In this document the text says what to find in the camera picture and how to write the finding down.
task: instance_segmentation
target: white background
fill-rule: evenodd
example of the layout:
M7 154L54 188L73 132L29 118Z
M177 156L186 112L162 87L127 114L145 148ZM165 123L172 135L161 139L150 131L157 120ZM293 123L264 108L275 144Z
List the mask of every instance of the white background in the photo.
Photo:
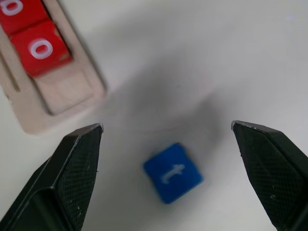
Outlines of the white background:
M84 231L273 231L232 120L283 131L308 153L305 0L62 0L108 87L104 105L25 134L0 95L0 217L76 128L102 122ZM142 164L182 142L203 184L171 205Z

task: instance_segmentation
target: wooden block holder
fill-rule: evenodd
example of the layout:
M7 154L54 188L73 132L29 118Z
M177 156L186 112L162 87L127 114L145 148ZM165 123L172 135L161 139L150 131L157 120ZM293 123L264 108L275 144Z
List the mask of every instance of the wooden block holder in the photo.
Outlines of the wooden block holder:
M105 88L57 0L42 0L73 61L31 79L0 27L0 84L25 132L42 132L102 103Z

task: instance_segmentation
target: red cube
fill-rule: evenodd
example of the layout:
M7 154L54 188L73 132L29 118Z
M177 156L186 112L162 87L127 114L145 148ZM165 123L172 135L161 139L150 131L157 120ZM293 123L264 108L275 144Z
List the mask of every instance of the red cube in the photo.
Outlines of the red cube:
M24 69L32 77L72 60L56 26L50 20L13 35L11 42Z
M48 15L40 0L0 0L0 24L7 35L43 19Z

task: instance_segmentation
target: wooden tray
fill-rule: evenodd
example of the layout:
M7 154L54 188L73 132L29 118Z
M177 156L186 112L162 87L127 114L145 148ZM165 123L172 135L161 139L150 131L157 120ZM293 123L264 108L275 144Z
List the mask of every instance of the wooden tray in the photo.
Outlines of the wooden tray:
M0 27L0 84L27 133L44 131L102 103L105 88L57 0L43 0L73 55L73 62L31 79Z

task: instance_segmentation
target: blue cube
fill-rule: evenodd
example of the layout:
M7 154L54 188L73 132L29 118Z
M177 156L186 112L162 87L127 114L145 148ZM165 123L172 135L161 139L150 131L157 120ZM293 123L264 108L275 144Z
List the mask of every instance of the blue cube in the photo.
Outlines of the blue cube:
M176 143L144 163L164 203L170 204L203 181L183 146Z

